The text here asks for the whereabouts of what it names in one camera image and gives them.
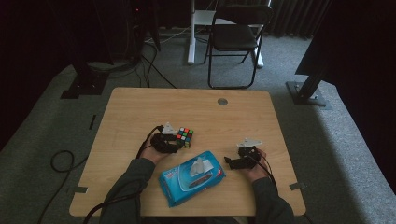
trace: desk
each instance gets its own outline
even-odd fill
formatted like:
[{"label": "desk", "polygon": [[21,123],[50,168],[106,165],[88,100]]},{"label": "desk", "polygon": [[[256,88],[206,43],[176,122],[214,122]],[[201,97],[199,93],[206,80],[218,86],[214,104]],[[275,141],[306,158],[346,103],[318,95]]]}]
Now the desk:
[{"label": "desk", "polygon": [[[271,0],[267,0],[267,6],[271,4]],[[215,11],[212,10],[195,10],[195,0],[191,0],[191,36],[189,46],[188,64],[195,62],[195,25],[212,25]],[[259,53],[258,67],[263,67],[262,55]]]},{"label": "desk", "polygon": [[[218,99],[226,99],[228,104],[220,105]],[[236,144],[245,137],[263,141],[260,148],[267,153],[280,196],[296,216],[304,214],[301,192],[289,187],[297,180],[268,92],[140,88],[116,88],[112,92],[78,184],[88,191],[75,193],[70,214],[85,217],[101,203],[147,134],[167,121],[175,129],[194,130],[191,148],[182,148],[156,167],[141,195],[142,216],[254,216],[250,184],[223,159],[236,159]],[[212,189],[169,208],[160,189],[160,172],[206,150],[219,160],[226,177]]]}]

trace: sleeve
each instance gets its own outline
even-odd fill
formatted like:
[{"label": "sleeve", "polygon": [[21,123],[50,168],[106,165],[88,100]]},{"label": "sleeve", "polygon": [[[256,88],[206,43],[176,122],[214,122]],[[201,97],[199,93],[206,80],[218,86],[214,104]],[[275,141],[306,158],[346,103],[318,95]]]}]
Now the sleeve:
[{"label": "sleeve", "polygon": [[256,223],[294,223],[290,205],[280,198],[270,178],[252,183],[256,200]]},{"label": "sleeve", "polygon": [[[132,160],[126,172],[117,180],[108,192],[105,202],[120,196],[142,191],[154,172],[155,164],[147,159]],[[139,196],[125,201],[110,204],[102,209],[100,223],[140,223]]]}]

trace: wire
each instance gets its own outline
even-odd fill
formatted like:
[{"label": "wire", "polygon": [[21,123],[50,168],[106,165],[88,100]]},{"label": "wire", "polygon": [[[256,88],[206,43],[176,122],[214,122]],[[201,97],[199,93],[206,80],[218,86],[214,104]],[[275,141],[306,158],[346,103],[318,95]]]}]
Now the wire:
[{"label": "wire", "polygon": [[207,43],[207,39],[196,36],[195,39],[201,43]]},{"label": "wire", "polygon": [[171,85],[173,88],[177,89],[177,87],[176,87],[174,84],[172,84],[172,82],[170,82],[170,81],[169,81],[169,80],[157,69],[157,67],[153,64],[155,58],[157,57],[157,49],[156,49],[154,46],[152,46],[151,44],[146,43],[146,45],[148,45],[148,46],[150,46],[150,47],[152,47],[152,48],[154,49],[154,57],[153,57],[153,59],[152,59],[151,61],[149,61],[149,59],[147,59],[144,55],[142,55],[142,58],[143,58],[144,60],[146,60],[146,61],[150,64],[150,66],[149,66],[149,68],[148,68],[148,72],[147,72],[148,87],[150,87],[150,85],[149,85],[149,72],[150,72],[151,67],[153,67],[153,68],[155,69],[155,71],[157,71],[157,73],[160,74],[160,76],[163,78],[163,80],[165,80],[165,81],[166,81],[169,85]]},{"label": "wire", "polygon": [[147,79],[147,77],[146,77],[146,66],[142,63],[142,66],[143,66],[143,78],[145,79],[145,82],[146,82],[146,85],[148,85],[148,79]]},{"label": "wire", "polygon": [[[185,29],[183,29],[181,32],[179,32],[179,33],[177,33],[177,34],[174,34],[174,35],[169,36],[167,39],[161,41],[160,43],[165,43],[165,42],[167,42],[168,40],[170,40],[170,39],[172,39],[172,38],[175,38],[175,37],[178,36],[178,35],[184,34],[189,28],[190,28],[190,26],[187,27],[187,28],[185,28]],[[146,42],[146,43],[150,43],[150,44],[153,43],[153,42],[152,42],[152,38],[146,40],[145,42]]]},{"label": "wire", "polygon": [[117,77],[116,77],[116,76],[114,76],[114,77],[109,77],[108,79],[117,79],[117,78],[127,77],[127,76],[131,75],[133,72],[136,73],[138,66],[141,65],[141,64],[142,64],[142,61],[139,61],[138,64],[136,65],[136,67],[135,67],[133,70],[128,71],[127,73],[122,74],[122,75],[119,75],[119,76],[117,76]]},{"label": "wire", "polygon": [[276,185],[274,176],[272,175],[272,171],[269,172],[267,168],[265,168],[259,161],[256,161],[256,160],[255,160],[253,157],[251,157],[250,155],[247,154],[246,156],[249,157],[251,160],[255,161],[258,165],[260,165],[260,167],[265,171],[265,173],[268,174],[268,176],[270,177],[271,181],[272,181],[273,184],[275,185],[276,192],[278,192],[278,190],[277,190],[277,185]]},{"label": "wire", "polygon": [[[63,153],[67,153],[68,155],[70,155],[71,157],[71,161],[69,164],[69,168],[66,170],[60,170],[58,168],[55,167],[54,161],[55,158]],[[84,158],[81,162],[79,162],[77,165],[74,165],[74,161],[75,161],[75,156],[73,154],[73,152],[69,151],[69,150],[61,150],[57,153],[55,153],[51,159],[50,159],[50,167],[52,168],[52,170],[54,170],[57,173],[66,173],[66,176],[64,177],[64,181],[62,182],[61,186],[56,190],[56,192],[53,194],[53,196],[50,198],[49,202],[47,203],[46,207],[43,209],[43,211],[41,212],[40,218],[37,221],[37,223],[41,223],[44,215],[46,214],[48,208],[50,207],[51,203],[53,202],[53,200],[55,199],[55,197],[58,195],[59,191],[61,191],[62,187],[64,186],[64,184],[66,183],[66,180],[69,178],[71,172],[73,170],[75,170],[76,168],[78,168],[82,163],[84,163],[86,160],[88,159],[88,157]]]},{"label": "wire", "polygon": [[137,70],[136,70],[136,75],[139,78],[139,87],[141,88],[142,87],[142,77],[139,75]]},{"label": "wire", "polygon": [[270,169],[270,172],[272,173],[271,165],[270,165],[270,163],[268,162],[268,160],[265,159],[265,157],[264,157],[262,154],[260,154],[260,156],[265,160],[265,162],[267,162],[268,168]]},{"label": "wire", "polygon": [[114,198],[114,199],[106,201],[104,203],[99,203],[93,209],[91,209],[91,211],[88,213],[87,216],[85,216],[83,224],[87,224],[90,221],[92,215],[97,210],[99,210],[99,209],[101,209],[103,207],[107,207],[107,206],[109,206],[109,205],[111,205],[113,203],[119,203],[119,202],[122,202],[122,201],[125,201],[125,200],[128,200],[128,199],[135,198],[135,197],[139,196],[141,192],[142,192],[142,190],[138,191],[137,193],[133,193],[133,194],[129,194],[129,195],[125,195],[125,196],[120,196],[120,197]]},{"label": "wire", "polygon": [[145,147],[145,144],[147,143],[147,141],[149,140],[149,137],[155,132],[155,130],[160,130],[161,126],[156,126],[155,128],[153,128],[151,130],[151,132],[148,134],[148,136],[146,137],[146,140],[142,143],[142,146],[140,146],[139,150],[137,151],[136,154],[136,158],[140,158],[140,155],[142,154],[143,150],[147,147]]},{"label": "wire", "polygon": [[114,66],[111,68],[99,68],[99,67],[95,67],[93,65],[89,65],[89,67],[93,70],[93,71],[97,71],[97,72],[108,72],[108,73],[112,73],[112,72],[123,72],[126,70],[129,70],[131,68],[135,68],[136,65],[139,63],[139,60],[129,60],[128,63],[119,65],[119,66]]},{"label": "wire", "polygon": [[314,221],[308,216],[307,213],[304,213],[304,217],[308,220],[309,223],[314,224]]}]

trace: chair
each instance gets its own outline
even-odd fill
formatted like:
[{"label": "chair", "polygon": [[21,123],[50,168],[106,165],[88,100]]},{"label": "chair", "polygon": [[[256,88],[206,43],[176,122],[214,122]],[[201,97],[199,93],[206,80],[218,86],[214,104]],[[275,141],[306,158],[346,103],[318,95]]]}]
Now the chair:
[{"label": "chair", "polygon": [[[212,89],[247,89],[256,76],[256,68],[259,59],[259,53],[262,46],[262,33],[265,26],[270,22],[273,10],[264,5],[229,5],[218,7],[213,17],[212,26],[207,42],[205,60],[209,57],[209,71],[207,84]],[[251,25],[258,25],[257,34],[253,33]],[[214,55],[212,50],[218,51],[246,51],[246,54],[218,54]],[[254,54],[257,50],[257,56],[253,56],[254,68],[250,83],[246,86],[213,86],[211,82],[212,57],[213,56],[244,56],[243,63],[250,52]]]}]

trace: black curtain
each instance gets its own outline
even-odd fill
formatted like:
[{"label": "black curtain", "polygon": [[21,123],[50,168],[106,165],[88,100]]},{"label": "black curtain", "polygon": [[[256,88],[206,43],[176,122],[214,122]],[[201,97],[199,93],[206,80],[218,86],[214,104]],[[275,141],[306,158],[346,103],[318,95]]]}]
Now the black curtain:
[{"label": "black curtain", "polygon": [[[85,61],[111,63],[93,0],[51,1],[68,23]],[[71,64],[47,1],[0,4],[0,150],[53,77]]]},{"label": "black curtain", "polygon": [[309,76],[322,72],[336,86],[394,192],[395,12],[390,0],[333,0],[296,71]]}]

